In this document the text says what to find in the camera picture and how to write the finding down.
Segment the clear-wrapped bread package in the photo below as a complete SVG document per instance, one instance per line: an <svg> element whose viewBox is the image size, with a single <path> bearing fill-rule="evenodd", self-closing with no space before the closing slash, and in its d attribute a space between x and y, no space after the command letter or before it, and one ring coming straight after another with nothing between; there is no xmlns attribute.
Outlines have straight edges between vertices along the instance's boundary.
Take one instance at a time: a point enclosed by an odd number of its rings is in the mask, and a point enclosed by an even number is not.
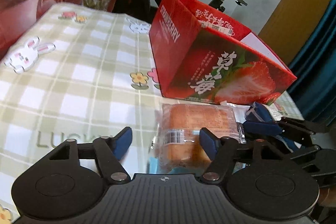
<svg viewBox="0 0 336 224"><path fill-rule="evenodd" d="M218 138L227 136L245 143L232 106L163 104L152 141L149 173L203 173L211 162L199 142L203 127Z"/></svg>

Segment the red strawberry cardboard box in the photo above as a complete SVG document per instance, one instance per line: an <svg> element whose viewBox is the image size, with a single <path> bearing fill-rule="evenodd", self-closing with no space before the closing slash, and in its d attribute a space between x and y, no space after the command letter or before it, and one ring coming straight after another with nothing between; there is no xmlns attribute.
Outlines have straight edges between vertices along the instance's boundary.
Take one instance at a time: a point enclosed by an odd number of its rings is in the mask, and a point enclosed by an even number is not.
<svg viewBox="0 0 336 224"><path fill-rule="evenodd" d="M296 79L251 29L198 0L162 0L149 38L167 98L271 104Z"/></svg>

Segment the green plaid bunny tablecloth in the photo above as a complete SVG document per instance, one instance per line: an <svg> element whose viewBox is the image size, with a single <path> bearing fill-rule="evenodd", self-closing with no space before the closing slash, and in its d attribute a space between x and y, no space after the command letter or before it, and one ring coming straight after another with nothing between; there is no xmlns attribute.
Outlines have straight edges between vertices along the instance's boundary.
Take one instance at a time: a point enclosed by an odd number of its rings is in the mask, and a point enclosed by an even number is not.
<svg viewBox="0 0 336 224"><path fill-rule="evenodd" d="M60 143L90 143L130 127L122 158L129 174L148 169L163 104L242 105L164 97L149 31L126 14L53 5L1 60L1 223L19 215L11 190Z"/></svg>

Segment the orange wooden door panel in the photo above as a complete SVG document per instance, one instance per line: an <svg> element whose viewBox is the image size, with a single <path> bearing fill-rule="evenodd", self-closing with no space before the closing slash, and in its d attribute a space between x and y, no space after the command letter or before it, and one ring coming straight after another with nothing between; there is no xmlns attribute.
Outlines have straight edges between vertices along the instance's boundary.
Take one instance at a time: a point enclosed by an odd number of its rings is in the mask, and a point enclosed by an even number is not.
<svg viewBox="0 0 336 224"><path fill-rule="evenodd" d="M285 64L303 47L330 0L281 0L259 33Z"/></svg>

